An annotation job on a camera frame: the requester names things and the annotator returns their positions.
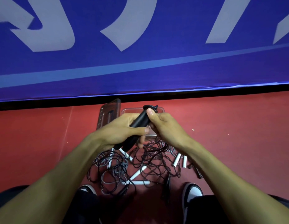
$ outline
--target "shoe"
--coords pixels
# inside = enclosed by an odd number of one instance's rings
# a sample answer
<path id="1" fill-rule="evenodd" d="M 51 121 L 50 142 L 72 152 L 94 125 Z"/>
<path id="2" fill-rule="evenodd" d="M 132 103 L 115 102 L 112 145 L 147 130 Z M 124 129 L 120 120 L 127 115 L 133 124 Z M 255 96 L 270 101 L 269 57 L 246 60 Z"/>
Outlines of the shoe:
<path id="1" fill-rule="evenodd" d="M 201 188 L 197 184 L 188 182 L 185 185 L 183 194 L 182 194 L 182 208 L 183 208 L 183 214 L 184 214 L 183 223 L 186 222 L 187 210 L 188 210 L 190 200 L 197 196 L 203 196 Z"/>
<path id="2" fill-rule="evenodd" d="M 93 194 L 97 195 L 96 191 L 94 190 L 94 188 L 90 184 L 84 184 L 84 185 L 80 186 L 78 190 L 82 190 L 82 191 L 85 191 L 88 193 L 93 193 Z"/>

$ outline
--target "person's left arm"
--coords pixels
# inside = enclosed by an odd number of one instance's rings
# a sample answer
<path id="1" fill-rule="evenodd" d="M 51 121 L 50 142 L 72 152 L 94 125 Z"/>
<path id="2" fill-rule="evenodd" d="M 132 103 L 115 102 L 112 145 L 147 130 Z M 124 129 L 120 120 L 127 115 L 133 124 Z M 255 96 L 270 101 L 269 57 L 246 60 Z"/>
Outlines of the person's left arm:
<path id="1" fill-rule="evenodd" d="M 0 208 L 0 223 L 61 223 L 83 177 L 97 155 L 148 128 L 129 125 L 139 114 L 124 114 L 88 135 L 44 177 Z"/>

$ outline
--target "person's right arm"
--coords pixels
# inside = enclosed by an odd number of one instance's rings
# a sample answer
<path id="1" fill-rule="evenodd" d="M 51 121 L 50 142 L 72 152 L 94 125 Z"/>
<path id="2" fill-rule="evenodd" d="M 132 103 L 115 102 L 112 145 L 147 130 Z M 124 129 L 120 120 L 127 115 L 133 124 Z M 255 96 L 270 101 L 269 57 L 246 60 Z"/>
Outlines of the person's right arm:
<path id="1" fill-rule="evenodd" d="M 187 154 L 200 170 L 232 223 L 289 223 L 289 209 L 240 178 L 193 140 L 168 113 L 148 109 L 151 127 L 168 144 Z"/>

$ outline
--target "person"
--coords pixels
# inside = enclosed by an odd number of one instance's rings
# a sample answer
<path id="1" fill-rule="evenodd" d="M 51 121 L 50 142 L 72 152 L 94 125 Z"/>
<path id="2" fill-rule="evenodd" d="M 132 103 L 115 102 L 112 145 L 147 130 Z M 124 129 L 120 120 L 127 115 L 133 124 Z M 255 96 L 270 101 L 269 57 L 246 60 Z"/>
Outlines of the person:
<path id="1" fill-rule="evenodd" d="M 170 114 L 156 114 L 152 109 L 147 114 L 153 130 L 188 156 L 214 192 L 215 196 L 203 196 L 196 184 L 186 185 L 184 223 L 289 223 L 288 200 L 269 196 L 241 179 L 192 139 Z M 0 193 L 0 223 L 99 223 L 98 199 L 92 187 L 77 189 L 100 152 L 132 135 L 139 135 L 139 146 L 143 146 L 148 129 L 129 127 L 137 116 L 124 114 L 91 133 L 32 185 Z"/>

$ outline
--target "person's right hand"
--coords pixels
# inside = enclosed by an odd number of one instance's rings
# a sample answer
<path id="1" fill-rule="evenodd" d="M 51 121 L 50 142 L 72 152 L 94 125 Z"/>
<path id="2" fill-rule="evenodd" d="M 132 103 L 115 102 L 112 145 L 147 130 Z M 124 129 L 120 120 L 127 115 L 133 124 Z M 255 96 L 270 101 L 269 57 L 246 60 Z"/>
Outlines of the person's right hand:
<path id="1" fill-rule="evenodd" d="M 169 113 L 156 114 L 148 108 L 146 113 L 151 121 L 154 132 L 172 147 L 185 151 L 194 140 L 184 131 L 178 122 Z"/>

